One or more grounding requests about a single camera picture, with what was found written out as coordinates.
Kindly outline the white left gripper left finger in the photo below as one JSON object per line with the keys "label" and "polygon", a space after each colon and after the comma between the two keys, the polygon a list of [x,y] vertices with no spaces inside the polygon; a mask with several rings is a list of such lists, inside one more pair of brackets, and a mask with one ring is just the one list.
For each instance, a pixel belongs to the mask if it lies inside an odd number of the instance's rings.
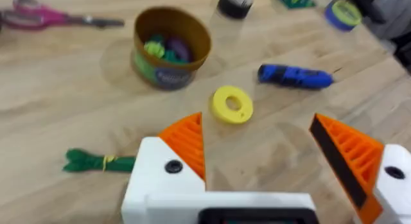
{"label": "white left gripper left finger", "polygon": [[149,194],[201,193],[205,182],[161,138],[145,137],[121,206],[124,223],[146,223]]}

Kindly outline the white orange left gripper right finger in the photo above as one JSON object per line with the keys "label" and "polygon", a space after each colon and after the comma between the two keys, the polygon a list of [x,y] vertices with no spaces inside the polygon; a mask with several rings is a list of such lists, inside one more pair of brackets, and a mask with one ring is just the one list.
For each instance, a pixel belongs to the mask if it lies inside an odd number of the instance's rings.
{"label": "white orange left gripper right finger", "polygon": [[410,151],[315,114],[310,132],[351,201],[353,221],[410,224]]}

